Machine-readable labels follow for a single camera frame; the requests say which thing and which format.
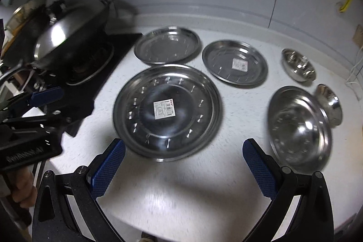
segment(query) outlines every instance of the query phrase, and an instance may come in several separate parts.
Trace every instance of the barcode label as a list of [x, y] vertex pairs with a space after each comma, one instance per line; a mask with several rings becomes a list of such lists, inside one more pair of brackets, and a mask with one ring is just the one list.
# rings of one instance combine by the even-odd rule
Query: barcode label
[[155, 119], [175, 116], [173, 99], [154, 102], [154, 115]]
[[247, 72], [248, 71], [248, 62], [245, 60], [234, 58], [232, 61], [232, 69]]

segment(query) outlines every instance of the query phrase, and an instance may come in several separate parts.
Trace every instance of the yellow cable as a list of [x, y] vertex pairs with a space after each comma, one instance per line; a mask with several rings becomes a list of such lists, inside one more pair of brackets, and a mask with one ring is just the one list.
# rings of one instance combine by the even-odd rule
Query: yellow cable
[[339, 12], [345, 12], [349, 6], [352, 0], [346, 0], [345, 3], [339, 8]]

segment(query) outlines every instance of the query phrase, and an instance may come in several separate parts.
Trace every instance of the gas stove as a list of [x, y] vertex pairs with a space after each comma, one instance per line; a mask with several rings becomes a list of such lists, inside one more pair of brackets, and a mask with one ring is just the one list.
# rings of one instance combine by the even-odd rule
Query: gas stove
[[[83, 119], [92, 114], [94, 100], [108, 77], [140, 36], [141, 33], [107, 35], [99, 32], [71, 64], [52, 72], [35, 70], [24, 90], [35, 92], [61, 87], [65, 93], [63, 98], [46, 105], [42, 111], [46, 114], [61, 112], [69, 122], [66, 132], [74, 137]], [[13, 82], [18, 90], [23, 88], [23, 83]]]

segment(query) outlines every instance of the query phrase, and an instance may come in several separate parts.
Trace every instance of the metal rim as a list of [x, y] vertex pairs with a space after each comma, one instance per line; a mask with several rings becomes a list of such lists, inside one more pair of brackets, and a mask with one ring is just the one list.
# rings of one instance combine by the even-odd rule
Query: metal rim
[[[213, 70], [211, 70], [209, 67], [208, 67], [208, 51], [211, 47], [213, 47], [216, 43], [219, 43], [219, 42], [233, 42], [235, 44], [238, 44], [238, 45], [241, 45], [241, 46], [244, 46], [244, 47], [247, 47], [252, 53], [254, 53], [256, 56], [258, 56], [264, 66], [264, 69], [265, 71], [260, 75], [260, 78], [252, 83], [238, 83], [238, 82], [234, 82], [234, 81], [229, 81], [228, 79], [225, 79], [221, 76], [219, 76], [216, 72], [214, 72]], [[265, 60], [265, 58], [262, 56], [262, 54], [256, 50], [254, 47], [250, 46], [249, 44], [245, 43], [245, 42], [240, 42], [240, 41], [235, 41], [235, 40], [217, 40], [217, 41], [214, 41], [212, 43], [210, 43], [209, 45], [207, 45], [203, 52], [202, 52], [202, 60], [203, 60], [203, 63], [204, 65], [206, 66], [206, 68], [208, 69], [208, 71], [214, 75], [215, 77], [219, 78], [220, 80], [222, 81], [225, 81], [225, 82], [228, 82], [228, 83], [231, 83], [231, 84], [234, 84], [234, 85], [237, 85], [237, 86], [255, 86], [257, 84], [260, 84], [262, 83], [263, 81], [266, 80], [267, 78], [267, 73], [268, 73], [268, 66], [267, 66], [267, 62]]]
[[303, 168], [303, 165], [304, 164], [299, 164], [299, 165], [294, 166], [291, 163], [289, 163], [286, 160], [284, 160], [283, 158], [281, 158], [280, 155], [279, 155], [279, 153], [278, 153], [278, 151], [277, 151], [277, 149], [276, 149], [276, 147], [275, 147], [275, 143], [273, 142], [272, 137], [271, 137], [271, 132], [270, 132], [271, 125], [272, 125], [272, 122], [271, 122], [271, 118], [272, 118], [271, 112], [272, 112], [272, 110], [271, 110], [271, 108], [274, 105], [274, 102], [276, 101], [276, 98], [279, 97], [283, 92], [285, 92], [287, 90], [298, 90], [299, 92], [303, 93], [310, 101], [312, 101], [316, 106], [318, 106], [319, 110], [321, 111], [322, 119], [326, 122], [326, 126], [324, 128], [324, 132], [326, 133], [326, 136], [324, 138], [327, 140], [327, 143], [325, 144], [325, 146], [327, 147], [327, 154], [324, 157], [324, 159], [322, 161], [320, 161], [320, 163], [318, 163], [318, 165], [314, 169], [314, 170], [321, 170], [326, 165], [326, 163], [328, 162], [329, 156], [330, 156], [330, 153], [331, 153], [331, 145], [332, 145], [331, 128], [329, 126], [329, 120], [328, 120], [328, 117], [326, 115], [326, 112], [320, 106], [320, 103], [317, 101], [317, 99], [313, 95], [311, 95], [307, 91], [303, 90], [302, 88], [295, 87], [295, 86], [284, 86], [284, 87], [281, 87], [280, 89], [278, 89], [274, 93], [274, 95], [270, 99], [269, 107], [268, 107], [268, 110], [267, 110], [267, 130], [268, 130], [269, 142], [270, 142], [271, 148], [272, 148], [273, 152], [275, 153], [277, 159], [283, 165], [287, 165], [287, 166], [289, 166], [291, 168], [294, 168], [294, 169], [300, 170], [300, 171], [301, 170], [305, 170]]
[[[197, 144], [195, 146], [195, 148], [193, 148], [190, 151], [187, 151], [181, 155], [178, 155], [177, 152], [170, 153], [171, 157], [168, 157], [168, 158], [158, 157], [157, 152], [153, 152], [153, 153], [150, 153], [149, 155], [145, 155], [144, 151], [139, 148], [139, 144], [132, 137], [129, 136], [129, 132], [126, 131], [126, 129], [123, 128], [123, 126], [120, 126], [120, 124], [117, 124], [117, 122], [119, 121], [119, 117], [116, 116], [116, 114], [117, 114], [116, 108], [118, 108], [119, 104], [124, 101], [125, 94], [127, 95], [125, 90], [127, 90], [130, 85], [132, 85], [136, 81], [138, 81], [140, 79], [140, 77], [142, 75], [144, 75], [145, 73], [151, 72], [158, 68], [164, 68], [164, 67], [178, 67], [180, 69], [192, 71], [198, 75], [201, 75], [201, 77], [203, 77], [203, 79], [205, 79], [207, 82], [204, 85], [208, 86], [208, 88], [206, 88], [206, 90], [207, 90], [208, 94], [210, 95], [212, 102], [213, 102], [211, 120], [210, 120], [207, 128], [203, 132], [203, 134], [196, 141], [196, 142], [200, 142], [200, 143]], [[139, 74], [137, 74], [136, 76], [131, 78], [124, 85], [124, 87], [119, 92], [119, 94], [115, 100], [114, 107], [113, 107], [113, 124], [114, 124], [114, 128], [115, 128], [117, 134], [124, 140], [126, 146], [130, 150], [132, 150], [133, 152], [137, 153], [138, 155], [140, 155], [142, 157], [149, 158], [149, 159], [152, 159], [157, 162], [168, 162], [168, 161], [174, 161], [174, 160], [188, 157], [188, 156], [194, 154], [195, 152], [201, 150], [206, 145], [208, 145], [210, 143], [210, 141], [215, 137], [216, 133], [218, 132], [218, 128], [219, 128], [219, 126], [221, 124], [221, 120], [222, 120], [222, 112], [223, 112], [223, 107], [222, 107], [222, 100], [221, 100], [219, 91], [216, 88], [216, 86], [214, 85], [214, 83], [204, 73], [202, 73], [201, 71], [199, 71], [195, 68], [185, 66], [185, 65], [165, 64], [165, 65], [153, 66], [153, 67], [150, 67], [150, 68], [140, 72]]]
[[115, 47], [111, 43], [108, 43], [108, 44], [112, 47], [110, 56], [106, 59], [106, 61], [103, 63], [103, 65], [97, 69], [97, 71], [93, 72], [90, 76], [86, 77], [82, 81], [79, 81], [79, 82], [74, 83], [74, 84], [72, 84], [70, 82], [66, 82], [66, 85], [78, 86], [78, 85], [80, 85], [82, 83], [85, 83], [86, 81], [90, 80], [91, 78], [95, 77], [97, 74], [99, 74], [108, 65], [108, 63], [111, 61], [111, 59], [113, 58], [113, 55], [115, 53]]
[[[177, 31], [180, 31], [180, 32], [184, 31], [184, 32], [188, 33], [189, 35], [194, 36], [194, 38], [197, 40], [195, 50], [193, 52], [191, 52], [188, 56], [185, 56], [185, 57], [183, 57], [181, 59], [177, 59], [177, 60], [174, 60], [174, 61], [150, 62], [150, 61], [144, 60], [141, 57], [141, 55], [138, 53], [139, 47], [141, 47], [143, 45], [143, 43], [146, 42], [147, 40], [149, 40], [151, 37], [160, 35], [162, 33], [165, 33], [167, 31], [169, 31], [169, 30], [177, 30]], [[184, 28], [184, 27], [168, 26], [168, 27], [163, 27], [163, 28], [160, 28], [160, 29], [156, 29], [156, 30], [151, 31], [151, 32], [147, 33], [146, 35], [140, 37], [139, 40], [137, 40], [136, 43], [135, 43], [134, 53], [135, 53], [135, 56], [140, 61], [144, 62], [145, 64], [149, 64], [149, 65], [165, 65], [165, 64], [176, 63], [176, 62], [179, 62], [179, 61], [186, 60], [186, 59], [190, 58], [190, 56], [195, 54], [197, 51], [199, 51], [200, 48], [201, 48], [201, 41], [200, 41], [200, 38], [197, 35], [197, 33], [195, 33], [194, 31], [192, 31], [190, 29]]]

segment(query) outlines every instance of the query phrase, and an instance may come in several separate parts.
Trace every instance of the stainless steel bowl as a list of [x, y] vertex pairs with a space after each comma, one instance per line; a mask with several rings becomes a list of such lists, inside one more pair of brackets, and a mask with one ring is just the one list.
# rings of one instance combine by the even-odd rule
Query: stainless steel bowl
[[267, 114], [270, 143], [283, 165], [299, 173], [321, 170], [331, 151], [331, 128], [317, 99], [294, 86], [280, 88]]
[[281, 54], [284, 70], [293, 80], [305, 82], [316, 79], [315, 69], [305, 56], [293, 49], [284, 49]]
[[343, 111], [338, 97], [325, 84], [319, 84], [315, 90], [315, 97], [324, 108], [331, 125], [340, 125]]

